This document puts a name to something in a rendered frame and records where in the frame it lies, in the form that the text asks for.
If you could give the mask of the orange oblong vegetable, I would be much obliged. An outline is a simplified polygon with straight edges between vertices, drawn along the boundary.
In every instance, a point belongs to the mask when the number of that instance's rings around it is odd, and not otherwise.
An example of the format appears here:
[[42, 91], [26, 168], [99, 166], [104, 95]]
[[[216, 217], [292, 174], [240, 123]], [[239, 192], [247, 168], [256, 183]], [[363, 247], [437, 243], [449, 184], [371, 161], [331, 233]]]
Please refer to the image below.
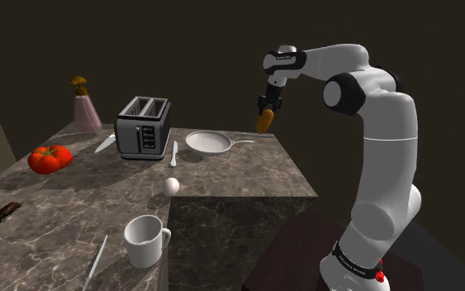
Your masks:
[[259, 115], [255, 130], [257, 133], [262, 134], [268, 130], [274, 119], [274, 112], [272, 109], [264, 109]]

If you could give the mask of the white frying pan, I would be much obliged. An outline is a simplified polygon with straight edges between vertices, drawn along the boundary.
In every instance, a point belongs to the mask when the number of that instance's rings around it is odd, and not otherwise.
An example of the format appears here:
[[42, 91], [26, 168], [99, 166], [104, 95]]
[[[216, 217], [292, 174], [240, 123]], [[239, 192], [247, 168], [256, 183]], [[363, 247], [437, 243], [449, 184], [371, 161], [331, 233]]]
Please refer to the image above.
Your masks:
[[201, 156], [218, 156], [225, 154], [235, 144], [254, 141], [233, 141], [217, 131], [194, 131], [186, 136], [185, 143], [189, 150]]

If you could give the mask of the white egg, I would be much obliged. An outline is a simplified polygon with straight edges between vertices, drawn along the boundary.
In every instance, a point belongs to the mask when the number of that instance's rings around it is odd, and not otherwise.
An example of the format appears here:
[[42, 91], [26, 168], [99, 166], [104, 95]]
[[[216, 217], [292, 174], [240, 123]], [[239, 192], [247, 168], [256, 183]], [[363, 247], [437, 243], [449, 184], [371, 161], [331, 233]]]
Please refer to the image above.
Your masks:
[[171, 196], [177, 194], [179, 189], [180, 189], [180, 183], [175, 178], [167, 178], [163, 182], [162, 192], [166, 196], [171, 197]]

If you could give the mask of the black and silver toaster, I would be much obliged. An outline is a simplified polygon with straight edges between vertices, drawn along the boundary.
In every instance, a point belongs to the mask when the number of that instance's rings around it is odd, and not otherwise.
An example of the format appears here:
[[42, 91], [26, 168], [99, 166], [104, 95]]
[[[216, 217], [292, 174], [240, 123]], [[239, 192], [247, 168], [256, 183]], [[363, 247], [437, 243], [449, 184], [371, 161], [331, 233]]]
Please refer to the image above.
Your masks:
[[172, 121], [167, 98], [136, 96], [117, 114], [116, 147], [126, 160], [161, 160], [168, 148]]

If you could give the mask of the dark red robot stand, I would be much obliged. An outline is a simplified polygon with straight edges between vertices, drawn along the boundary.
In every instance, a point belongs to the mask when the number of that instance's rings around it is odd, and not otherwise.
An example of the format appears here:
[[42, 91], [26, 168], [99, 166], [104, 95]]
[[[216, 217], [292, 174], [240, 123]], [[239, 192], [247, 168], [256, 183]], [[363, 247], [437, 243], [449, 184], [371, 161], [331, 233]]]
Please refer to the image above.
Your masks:
[[[320, 261], [344, 228], [316, 212], [289, 217], [243, 283], [241, 291], [330, 291], [320, 277]], [[388, 252], [368, 272], [391, 291], [425, 291], [422, 271]]]

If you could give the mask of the white blade kitchen knife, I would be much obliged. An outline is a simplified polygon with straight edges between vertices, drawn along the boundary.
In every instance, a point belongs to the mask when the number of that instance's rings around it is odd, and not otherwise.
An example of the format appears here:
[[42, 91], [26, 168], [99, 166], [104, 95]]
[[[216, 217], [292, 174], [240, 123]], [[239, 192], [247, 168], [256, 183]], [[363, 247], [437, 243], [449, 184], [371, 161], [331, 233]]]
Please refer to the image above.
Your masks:
[[108, 146], [116, 142], [116, 134], [112, 133], [106, 140], [104, 140], [95, 150], [95, 153], [99, 153], [106, 149]]

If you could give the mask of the pink soap dispenser brown pump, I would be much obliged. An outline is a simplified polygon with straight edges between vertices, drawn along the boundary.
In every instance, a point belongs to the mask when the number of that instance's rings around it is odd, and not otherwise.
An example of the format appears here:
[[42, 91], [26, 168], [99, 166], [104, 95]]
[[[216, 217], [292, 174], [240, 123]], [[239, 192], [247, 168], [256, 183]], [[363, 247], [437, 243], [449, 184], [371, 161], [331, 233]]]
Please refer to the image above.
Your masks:
[[97, 133], [101, 129], [101, 121], [83, 86], [86, 82], [81, 76], [74, 76], [69, 82], [74, 86], [74, 125], [79, 132]]

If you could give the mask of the white mug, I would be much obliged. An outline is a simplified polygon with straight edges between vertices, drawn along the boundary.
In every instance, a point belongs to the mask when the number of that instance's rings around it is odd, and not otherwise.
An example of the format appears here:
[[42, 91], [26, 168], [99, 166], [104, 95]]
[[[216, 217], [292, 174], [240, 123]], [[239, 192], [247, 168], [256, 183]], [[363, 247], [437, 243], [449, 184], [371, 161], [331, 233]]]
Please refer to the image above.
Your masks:
[[171, 231], [154, 215], [132, 219], [125, 227], [124, 240], [130, 263], [149, 268], [157, 263], [171, 239]]

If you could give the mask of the red tomato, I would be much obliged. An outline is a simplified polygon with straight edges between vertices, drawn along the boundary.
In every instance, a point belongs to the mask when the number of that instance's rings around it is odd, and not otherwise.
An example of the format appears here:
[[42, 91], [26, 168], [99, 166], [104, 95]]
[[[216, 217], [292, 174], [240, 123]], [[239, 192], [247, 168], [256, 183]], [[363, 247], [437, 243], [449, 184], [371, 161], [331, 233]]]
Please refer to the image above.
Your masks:
[[37, 174], [52, 174], [69, 165], [73, 156], [61, 145], [35, 148], [27, 159], [31, 170]]

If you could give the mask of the slim silver knife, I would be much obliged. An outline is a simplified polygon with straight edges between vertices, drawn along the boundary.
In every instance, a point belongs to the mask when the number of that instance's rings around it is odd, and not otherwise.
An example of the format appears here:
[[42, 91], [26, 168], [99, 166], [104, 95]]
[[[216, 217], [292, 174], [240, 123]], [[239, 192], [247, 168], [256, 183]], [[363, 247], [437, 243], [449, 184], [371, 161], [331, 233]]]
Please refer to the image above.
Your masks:
[[82, 291], [86, 291], [89, 285], [89, 282], [95, 272], [95, 269], [97, 268], [97, 264], [102, 256], [103, 250], [107, 243], [107, 238], [108, 238], [108, 235], [105, 235], [99, 249], [97, 250], [97, 254], [94, 256], [92, 262], [89, 264], [90, 269], [89, 269], [88, 275], [86, 276], [86, 279], [84, 280]]

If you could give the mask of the dark brown oblong thing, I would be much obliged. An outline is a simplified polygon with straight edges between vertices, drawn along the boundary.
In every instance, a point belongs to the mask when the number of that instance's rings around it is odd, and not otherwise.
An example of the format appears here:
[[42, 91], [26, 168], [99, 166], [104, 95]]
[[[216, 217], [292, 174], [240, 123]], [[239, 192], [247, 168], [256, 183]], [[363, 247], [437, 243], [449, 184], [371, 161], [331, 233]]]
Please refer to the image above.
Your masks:
[[21, 207], [19, 202], [11, 202], [0, 209], [0, 224], [5, 222], [17, 209]]

